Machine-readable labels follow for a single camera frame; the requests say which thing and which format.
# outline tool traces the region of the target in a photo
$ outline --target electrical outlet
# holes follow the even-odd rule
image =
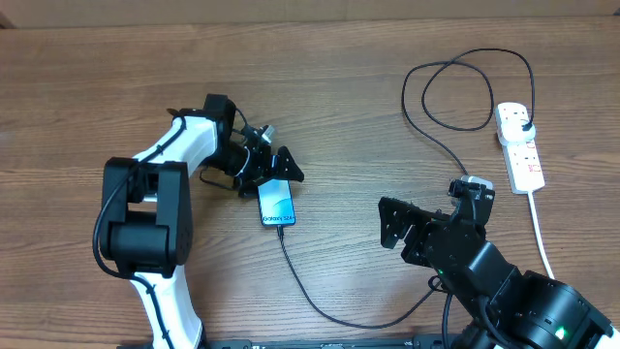
[[[514,194],[527,194],[544,187],[541,159],[534,141],[502,146]]]
[[[502,145],[533,141],[536,136],[536,127],[524,131],[523,125],[530,122],[525,106],[514,102],[501,103],[495,109],[497,122],[497,136]]]

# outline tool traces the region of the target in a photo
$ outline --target green led light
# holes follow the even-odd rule
[[[555,332],[555,336],[560,338],[560,340],[564,339],[565,335],[566,335],[566,330],[564,330],[563,327],[559,328],[558,331]]]

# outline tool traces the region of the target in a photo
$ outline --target robotic arm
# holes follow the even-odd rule
[[[445,292],[474,318],[451,348],[620,348],[618,331],[577,290],[533,271],[521,274],[486,240],[495,198],[490,182],[464,176],[449,195],[457,200],[452,215],[389,198],[380,200],[379,212],[382,246],[404,238],[403,260],[437,271]]]
[[[271,154],[271,126],[246,122],[239,131],[244,141],[231,141],[236,112],[226,96],[207,95],[201,110],[170,111],[170,130],[149,149],[106,163],[93,249],[113,260],[114,275],[130,279],[139,292],[154,336],[138,348],[208,348],[183,266],[193,237],[192,173],[200,166],[221,170],[243,198],[271,179],[303,180],[286,147]],[[157,202],[157,211],[129,210],[128,203],[142,201]]]

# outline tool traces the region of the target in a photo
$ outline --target white cable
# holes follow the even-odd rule
[[[553,276],[553,271],[551,271],[551,265],[546,259],[546,253],[544,252],[543,237],[541,237],[541,227],[539,227],[539,216],[536,214],[536,206],[534,205],[534,193],[531,191],[527,192],[527,199],[530,202],[532,222],[534,223],[534,233],[536,234],[536,243],[539,246],[539,251],[541,251],[542,263],[544,264],[547,275],[550,278],[555,279],[555,276]]]

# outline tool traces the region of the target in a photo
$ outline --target wood grain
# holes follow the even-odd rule
[[[537,142],[547,186],[536,195],[556,276],[620,322],[620,21],[613,17],[410,20],[0,31],[0,347],[112,348],[149,340],[128,282],[97,269],[90,252],[102,168],[169,127],[165,108],[228,94],[251,123],[274,124],[305,171],[294,183],[298,222],[286,243],[299,276],[327,313],[388,322],[427,291],[432,270],[406,265],[379,243],[382,196],[450,210],[459,171],[403,120],[399,95],[413,66],[470,48],[525,55],[536,74]],[[530,103],[515,58],[467,58],[490,76],[496,101]],[[525,197],[511,193],[494,126],[438,127],[410,82],[418,124],[470,173],[492,180],[489,238],[522,270],[543,272]],[[480,124],[488,95],[476,73],[450,68],[427,102],[442,120]],[[224,179],[216,174],[215,178]],[[437,333],[432,296],[382,331],[331,324],[306,303],[275,232],[255,201],[192,178],[195,240],[187,264],[195,309],[212,339],[402,337]],[[453,306],[450,330],[469,322]]]
[[[0,9],[13,24],[7,27],[20,29],[376,19],[611,16],[618,10],[618,6],[617,0],[0,0]]]

